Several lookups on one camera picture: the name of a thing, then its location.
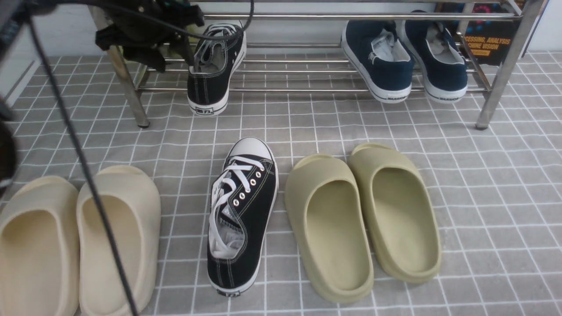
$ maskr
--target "olive green slide sandal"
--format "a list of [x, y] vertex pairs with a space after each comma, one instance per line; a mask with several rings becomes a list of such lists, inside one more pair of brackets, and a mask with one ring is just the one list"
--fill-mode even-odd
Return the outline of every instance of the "olive green slide sandal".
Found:
[[78, 190], [48, 176], [0, 214], [0, 315], [73, 316], [78, 308]]
[[373, 262], [357, 184], [345, 162], [302, 159], [289, 173], [285, 204], [312, 287], [336, 303], [371, 293]]
[[390, 276], [426, 282], [441, 266], [441, 245], [428, 192], [415, 165], [375, 143], [357, 146], [348, 164], [377, 260]]

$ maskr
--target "sneaker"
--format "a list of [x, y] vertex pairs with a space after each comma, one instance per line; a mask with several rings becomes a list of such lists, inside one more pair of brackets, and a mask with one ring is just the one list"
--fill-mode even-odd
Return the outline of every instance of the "sneaker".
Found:
[[[213, 24], [203, 34], [222, 37], [240, 29], [234, 24]], [[195, 114], [213, 116], [226, 109], [230, 79], [245, 56], [246, 32], [231, 40], [199, 41], [187, 79], [187, 99]]]
[[342, 48], [375, 99], [398, 103], [408, 97], [414, 58], [398, 38], [394, 22], [349, 21]]
[[269, 147], [253, 137], [236, 143], [211, 188], [207, 270], [219, 294], [239, 296], [256, 280], [278, 188]]
[[427, 97], [439, 103], [460, 100], [468, 88], [466, 62], [445, 26], [434, 21], [399, 21], [398, 28], [421, 66]]

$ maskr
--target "shoe rack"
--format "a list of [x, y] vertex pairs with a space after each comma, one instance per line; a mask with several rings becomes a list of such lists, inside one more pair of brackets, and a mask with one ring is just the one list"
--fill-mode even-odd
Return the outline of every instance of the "shoe rack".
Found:
[[[215, 2], [215, 0], [199, 0], [198, 2]], [[231, 2], [247, 2], [245, 0], [232, 0]], [[292, 3], [302, 2], [302, 3], [313, 3], [319, 2], [316, 0], [292, 0]], [[386, 3], [388, 0], [357, 0], [356, 2], [372, 2], [372, 3]], [[426, 3], [438, 3], [442, 2], [439, 0], [392, 0], [391, 2], [402, 2], [402, 3], [413, 3], [413, 2], [426, 2]], [[483, 93], [484, 95], [484, 105], [475, 124], [476, 128], [479, 130], [487, 129], [490, 120], [496, 110], [496, 107], [500, 101], [501, 96], [504, 93], [507, 81], [511, 77], [511, 73], [517, 63], [519, 57], [525, 49], [527, 44], [527, 39], [531, 34], [535, 21], [540, 16], [548, 0], [527, 0], [527, 4], [523, 10], [515, 4], [514, 0], [447, 0], [446, 2], [456, 2], [465, 3], [463, 13], [262, 13], [257, 12], [254, 15], [254, 20], [275, 20], [275, 21], [295, 21], [295, 20], [458, 20], [460, 21], [458, 32], [456, 34], [457, 45], [465, 55], [468, 63], [468, 73], [474, 76], [477, 82], [476, 87], [469, 87], [468, 93]], [[476, 3], [505, 3], [511, 6], [513, 13], [472, 13], [474, 5]], [[96, 8], [90, 8], [92, 17], [98, 29], [107, 26], [107, 21], [104, 18], [103, 12]], [[205, 19], [207, 21], [211, 20], [242, 20], [248, 18], [248, 14], [240, 13], [207, 13], [205, 14]], [[468, 47], [464, 39], [464, 34], [468, 26], [469, 21], [483, 20], [483, 21], [519, 21], [519, 29], [517, 30], [515, 37], [511, 42], [511, 46], [506, 55], [503, 64], [498, 68], [496, 76], [492, 83], [486, 77], [486, 74], [476, 61], [475, 57], [472, 55], [469, 49], [464, 49]], [[326, 43], [326, 44], [280, 44], [280, 43], [248, 43], [248, 48], [338, 48], [339, 43]], [[137, 120], [137, 125], [141, 128], [147, 128], [149, 126], [149, 120], [141, 103], [140, 96], [142, 92], [181, 92], [186, 93], [185, 88], [160, 88], [160, 87], [146, 87], [145, 84], [148, 80], [150, 74], [155, 72], [143, 66], [140, 69], [140, 73], [137, 75], [136, 80], [133, 81], [131, 74], [129, 73], [123, 56], [116, 47], [112, 47], [107, 51], [111, 62], [115, 68], [115, 73], [125, 89], [125, 96], [128, 99], [129, 106]], [[182, 59], [167, 58], [167, 62], [173, 63], [183, 63]], [[246, 59], [244, 61], [247, 64], [339, 64], [344, 65], [344, 67], [330, 68], [329, 70], [238, 70], [245, 74], [258, 73], [258, 74], [313, 74], [313, 75], [330, 75], [330, 74], [352, 74], [355, 69], [350, 69], [347, 67], [347, 59], [317, 59], [317, 60], [272, 60], [272, 59]], [[186, 73], [187, 69], [174, 69], [174, 73]], [[231, 92], [235, 93], [369, 93], [367, 89], [277, 89], [277, 88], [237, 88], [231, 89]], [[423, 87], [412, 88], [412, 91], [423, 91]]]

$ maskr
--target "wire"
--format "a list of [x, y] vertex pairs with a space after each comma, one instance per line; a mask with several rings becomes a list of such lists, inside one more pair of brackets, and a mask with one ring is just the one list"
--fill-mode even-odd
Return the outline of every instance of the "wire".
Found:
[[242, 29], [238, 30], [236, 33], [228, 35], [228, 36], [214, 37], [214, 36], [207, 36], [207, 35], [202, 35], [202, 34], [191, 33], [187, 30], [184, 30], [184, 29], [179, 28], [175, 25], [164, 22], [164, 21], [162, 21], [160, 19], [157, 19], [153, 16], [146, 15], [146, 14], [143, 14], [142, 12], [127, 9], [127, 8], [124, 8], [124, 7], [115, 5], [115, 4], [104, 3], [103, 0], [58, 0], [56, 3], [57, 4], [85, 4], [87, 6], [94, 6], [94, 7], [98, 7], [98, 8], [101, 8], [101, 9], [120, 11], [122, 13], [127, 13], [127, 14], [130, 14], [130, 15], [134, 15], [134, 16], [137, 16], [137, 17], [144, 18], [144, 19], [146, 19], [150, 22], [153, 22], [155, 24], [160, 24], [160, 25], [170, 29], [171, 31], [177, 32], [179, 34], [187, 35], [187, 36], [198, 38], [198, 39], [213, 40], [213, 41], [230, 40], [230, 39], [233, 39], [233, 38], [236, 38], [236, 37], [242, 35], [248, 29], [248, 27], [250, 27], [250, 24], [252, 23], [252, 20], [253, 20], [253, 13], [254, 13], [254, 9], [255, 9], [254, 0], [250, 0], [250, 14], [248, 16], [248, 19], [246, 20], [246, 24], [242, 27]]
[[115, 259], [115, 265], [117, 266], [117, 271], [119, 272], [119, 278], [121, 279], [121, 283], [123, 284], [123, 289], [125, 290], [125, 296], [127, 298], [127, 302], [129, 303], [129, 307], [131, 309], [132, 316], [138, 316], [137, 306], [135, 305], [135, 301], [133, 299], [133, 293], [131, 292], [131, 288], [129, 287], [129, 283], [127, 282], [127, 277], [125, 275], [125, 269], [123, 268], [123, 264], [121, 262], [121, 257], [119, 257], [119, 252], [117, 250], [117, 243], [115, 242], [115, 237], [113, 235], [113, 231], [109, 224], [109, 220], [107, 218], [107, 213], [103, 207], [102, 200], [99, 196], [98, 190], [92, 178], [92, 174], [88, 168], [88, 162], [86, 161], [86, 157], [84, 156], [84, 152], [80, 146], [80, 141], [76, 136], [76, 131], [74, 130], [74, 126], [70, 121], [70, 117], [68, 112], [66, 111], [66, 107], [64, 104], [64, 100], [62, 99], [61, 92], [57, 86], [57, 82], [55, 77], [53, 76], [53, 72], [51, 70], [51, 66], [49, 65], [49, 61], [47, 60], [47, 56], [43, 51], [43, 47], [41, 42], [39, 41], [39, 37], [37, 36], [37, 30], [35, 29], [35, 25], [33, 23], [33, 19], [31, 18], [31, 12], [28, 8], [27, 9], [27, 23], [29, 24], [29, 29], [31, 31], [31, 38], [33, 40], [33, 44], [35, 45], [35, 49], [37, 50], [37, 54], [41, 59], [41, 63], [45, 68], [45, 72], [47, 73], [47, 77], [49, 78], [49, 83], [53, 88], [53, 93], [55, 94], [55, 99], [57, 100], [58, 109], [61, 112], [62, 120], [65, 122], [65, 125], [68, 129], [68, 134], [70, 136], [70, 141], [76, 150], [76, 154], [78, 155], [78, 160], [80, 160], [80, 165], [82, 167], [82, 172], [86, 177], [86, 183], [90, 187], [90, 191], [92, 191], [92, 197], [94, 199], [94, 203], [98, 208], [99, 215], [102, 219], [103, 227], [106, 230], [107, 238], [109, 239], [109, 244], [111, 246], [111, 252], [113, 253], [113, 257]]

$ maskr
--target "slide sandal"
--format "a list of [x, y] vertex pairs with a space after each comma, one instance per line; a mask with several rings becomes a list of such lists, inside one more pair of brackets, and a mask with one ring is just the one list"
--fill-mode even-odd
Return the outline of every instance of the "slide sandal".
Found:
[[415, 165], [396, 150], [374, 143], [357, 146], [348, 164], [357, 179], [381, 267], [405, 282], [432, 279], [441, 266], [441, 245], [431, 201]]
[[[127, 281], [140, 312], [156, 283], [160, 195], [140, 169], [113, 166], [94, 181], [109, 217]], [[89, 316], [129, 315], [123, 286], [98, 209], [87, 184], [76, 207], [80, 233], [80, 308]]]
[[77, 197], [67, 180], [39, 178], [20, 189], [0, 214], [0, 315], [76, 312]]
[[314, 155], [294, 166], [285, 204], [312, 287], [336, 303], [359, 301], [373, 288], [373, 262], [357, 184], [345, 162]]

